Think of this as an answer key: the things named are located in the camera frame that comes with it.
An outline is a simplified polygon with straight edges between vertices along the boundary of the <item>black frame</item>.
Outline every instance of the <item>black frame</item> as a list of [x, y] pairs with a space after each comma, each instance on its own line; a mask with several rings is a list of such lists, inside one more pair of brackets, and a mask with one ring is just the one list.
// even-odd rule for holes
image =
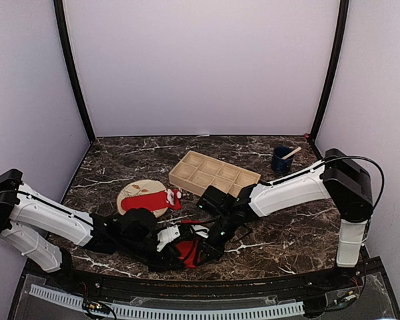
[[316, 156], [318, 156], [319, 158], [322, 158], [322, 156], [317, 146], [315, 145], [315, 140], [317, 138], [317, 135], [319, 134], [320, 126], [325, 116], [326, 107], [329, 102], [329, 97], [333, 86], [333, 80], [335, 79], [339, 56], [341, 54], [342, 40], [344, 38], [345, 24], [347, 22], [348, 5], [349, 5], [349, 0], [341, 0], [339, 3], [339, 12], [335, 30], [335, 38], [333, 40], [332, 53], [329, 61], [329, 66], [327, 68], [325, 84], [323, 86], [323, 91], [321, 93], [319, 106], [315, 114], [311, 132], [310, 134], [306, 135], [306, 138], [310, 143], [311, 148], [313, 149]]
[[61, 39], [62, 52], [64, 54], [65, 64], [67, 65], [69, 80], [73, 88], [75, 102], [77, 103], [87, 137], [89, 138], [90, 143], [93, 143], [96, 139], [96, 136], [87, 112], [85, 100], [81, 92], [80, 82], [74, 64], [73, 52], [71, 51], [71, 45], [68, 36], [67, 22], [65, 21], [63, 2], [62, 0], [53, 0], [53, 4], [55, 6], [55, 16], [58, 25], [59, 38]]
[[[363, 273], [363, 264], [366, 264], [366, 274], [380, 272], [385, 283], [385, 288], [389, 294], [391, 306], [393, 307], [396, 319], [400, 319], [400, 309], [395, 299], [393, 289], [388, 279], [387, 272], [382, 264], [380, 257], [368, 258], [356, 266], [360, 273]], [[115, 277], [101, 275], [85, 271], [76, 271], [79, 280], [84, 281], [89, 289], [89, 296], [101, 301], [113, 302], [127, 301], [133, 297], [155, 297], [162, 299], [236, 299], [263, 296], [278, 296], [278, 299], [305, 301], [306, 299], [322, 297], [323, 290], [308, 287], [309, 282], [329, 276], [331, 269], [304, 273], [300, 275], [288, 275], [282, 277], [270, 277], [258, 279], [255, 285], [252, 280], [238, 281], [165, 281], [134, 279], [125, 277]], [[56, 287], [57, 284], [40, 269], [34, 262], [28, 260], [22, 276], [19, 280], [17, 290], [13, 297], [11, 310], [8, 320], [15, 316], [19, 296], [23, 288], [26, 275], [36, 275], [46, 278], [46, 285]]]

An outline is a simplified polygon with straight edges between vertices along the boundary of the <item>wooden tray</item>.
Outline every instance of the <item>wooden tray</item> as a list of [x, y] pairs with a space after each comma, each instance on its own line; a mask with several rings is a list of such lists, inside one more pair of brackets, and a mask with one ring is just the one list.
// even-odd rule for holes
[[170, 183], [201, 196], [210, 185], [237, 197], [261, 175], [215, 158], [189, 151], [169, 174]]

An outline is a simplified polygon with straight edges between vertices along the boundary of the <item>red wire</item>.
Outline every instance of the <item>red wire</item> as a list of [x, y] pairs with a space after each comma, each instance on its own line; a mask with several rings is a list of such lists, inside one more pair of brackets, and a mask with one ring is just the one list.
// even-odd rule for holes
[[87, 297], [87, 286], [86, 286], [86, 283], [84, 281], [82, 281], [82, 283], [85, 286], [85, 296]]
[[356, 278], [351, 278], [351, 281], [354, 282], [356, 288], [357, 288], [357, 292], [360, 292], [360, 287], [359, 287], [359, 283], [357, 282]]

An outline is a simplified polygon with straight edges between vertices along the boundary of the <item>white backdrop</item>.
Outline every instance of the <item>white backdrop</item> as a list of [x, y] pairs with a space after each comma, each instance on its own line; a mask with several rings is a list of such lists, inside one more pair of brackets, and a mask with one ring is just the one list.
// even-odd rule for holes
[[65, 1], [98, 136], [302, 135], [338, 0]]
[[[0, 1], [0, 174], [60, 201], [89, 147], [65, 67], [52, 1]], [[0, 239], [0, 320], [25, 264]]]
[[[400, 306], [400, 0], [352, 1], [317, 145], [378, 162], [386, 177], [366, 242], [380, 255]], [[380, 175], [371, 165], [376, 199]]]

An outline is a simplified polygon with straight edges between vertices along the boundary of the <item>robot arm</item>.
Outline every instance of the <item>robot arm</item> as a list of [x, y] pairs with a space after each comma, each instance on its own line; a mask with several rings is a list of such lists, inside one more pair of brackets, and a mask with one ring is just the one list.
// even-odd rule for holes
[[[326, 152], [326, 159], [345, 156], [337, 149]], [[312, 166], [269, 183], [258, 183], [241, 190], [237, 199], [209, 187], [198, 206], [221, 218], [201, 246], [203, 260], [219, 259], [223, 246], [245, 222], [266, 217], [278, 210], [314, 200], [332, 198], [341, 214], [341, 229], [336, 264], [354, 267], [363, 241], [366, 224], [373, 213], [370, 176], [356, 162], [346, 159]]]
[[[331, 149], [325, 158], [341, 156], [344, 154]], [[270, 183], [245, 187], [238, 198], [210, 186], [197, 205], [219, 214], [220, 218], [207, 233], [204, 228], [196, 231], [188, 223], [173, 229], [155, 230], [157, 220], [146, 209], [109, 217], [73, 210], [38, 194], [21, 178], [22, 173], [15, 169], [0, 176], [0, 237], [46, 272], [64, 268], [64, 262], [71, 259], [30, 225], [89, 250], [102, 253], [124, 250], [138, 256], [151, 270], [163, 271], [197, 267], [219, 259], [226, 242], [246, 222], [300, 203], [329, 198], [341, 214], [337, 265], [354, 267], [365, 226], [373, 212], [370, 176], [352, 160], [328, 164], [318, 161]], [[178, 245], [186, 242], [193, 245], [185, 248], [184, 255], [183, 245]]]

